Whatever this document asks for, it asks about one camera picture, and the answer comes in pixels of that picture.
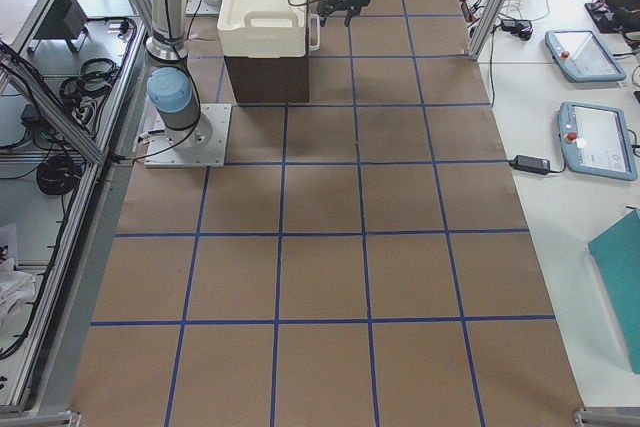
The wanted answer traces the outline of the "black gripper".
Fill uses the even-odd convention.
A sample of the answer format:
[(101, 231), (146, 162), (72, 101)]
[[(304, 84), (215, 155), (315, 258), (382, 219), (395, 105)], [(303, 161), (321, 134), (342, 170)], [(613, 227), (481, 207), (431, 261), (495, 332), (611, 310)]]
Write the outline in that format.
[(371, 0), (319, 0), (317, 15), (321, 27), (326, 25), (330, 11), (346, 11), (343, 24), (349, 26), (351, 21), (361, 14), (361, 10), (370, 4)]

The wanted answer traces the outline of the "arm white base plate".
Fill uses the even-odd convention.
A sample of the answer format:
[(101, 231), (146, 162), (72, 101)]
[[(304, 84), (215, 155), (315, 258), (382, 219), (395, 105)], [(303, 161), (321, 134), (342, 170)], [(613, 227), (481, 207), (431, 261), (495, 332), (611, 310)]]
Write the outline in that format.
[(222, 0), (188, 0), (187, 16), (218, 16)]
[(159, 113), (143, 161), (149, 168), (223, 167), (232, 114), (231, 104), (203, 104), (195, 130), (166, 130)]

